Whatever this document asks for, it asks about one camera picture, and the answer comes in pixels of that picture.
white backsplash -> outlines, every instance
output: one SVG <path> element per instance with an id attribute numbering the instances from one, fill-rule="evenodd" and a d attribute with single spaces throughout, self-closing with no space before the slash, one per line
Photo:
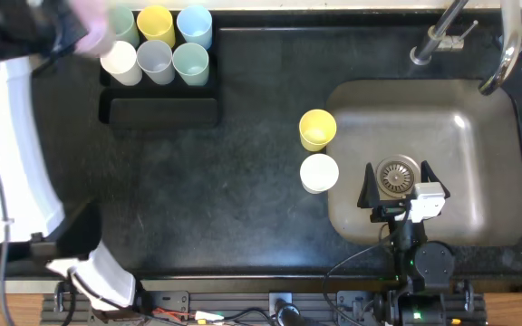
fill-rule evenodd
<path id="1" fill-rule="evenodd" d="M 164 5 L 179 10 L 188 5 L 204 5 L 211 10 L 311 10 L 311 9 L 435 9 L 446 8 L 452 0 L 108 0 L 131 9 Z M 470 0 L 465 8 L 499 8 L 499 0 Z"/>

chrome faucet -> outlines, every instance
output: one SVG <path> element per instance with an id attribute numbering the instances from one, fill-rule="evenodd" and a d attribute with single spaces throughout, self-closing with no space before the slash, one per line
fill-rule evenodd
<path id="1" fill-rule="evenodd" d="M 428 64 L 435 51 L 459 51 L 464 46 L 464 38 L 475 23 L 462 36 L 447 36 L 446 30 L 469 0 L 455 0 L 444 12 L 435 26 L 431 26 L 419 46 L 412 48 L 410 57 L 418 65 Z M 503 20 L 503 48 L 499 65 L 493 75 L 478 87 L 483 95 L 495 91 L 511 73 L 521 51 L 522 24 L 521 7 L 518 0 L 500 0 Z"/>

wooden surface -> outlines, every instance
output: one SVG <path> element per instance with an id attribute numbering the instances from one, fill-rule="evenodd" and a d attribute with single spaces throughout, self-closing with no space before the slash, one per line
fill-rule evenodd
<path id="1" fill-rule="evenodd" d="M 17 326 L 39 324 L 41 294 L 8 294 L 9 309 Z M 486 294 L 489 326 L 522 326 L 522 293 Z M 0 311 L 0 326 L 5 325 Z"/>

sink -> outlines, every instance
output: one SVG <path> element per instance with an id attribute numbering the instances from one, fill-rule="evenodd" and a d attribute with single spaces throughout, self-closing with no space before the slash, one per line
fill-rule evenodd
<path id="1" fill-rule="evenodd" d="M 327 146 L 340 178 L 328 192 L 335 230 L 358 244 L 381 224 L 356 203 L 372 163 L 382 199 L 411 192 L 427 160 L 450 191 L 442 215 L 424 222 L 430 240 L 513 245 L 522 237 L 522 152 L 513 101 L 481 95 L 479 81 L 349 81 L 326 104 L 338 130 Z"/>

sink drain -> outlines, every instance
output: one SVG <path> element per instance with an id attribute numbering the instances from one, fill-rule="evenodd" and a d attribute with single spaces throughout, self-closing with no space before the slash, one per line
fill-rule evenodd
<path id="1" fill-rule="evenodd" d="M 405 155 L 391 156 L 378 165 L 376 175 L 378 186 L 389 196 L 400 198 L 419 182 L 420 168 Z"/>

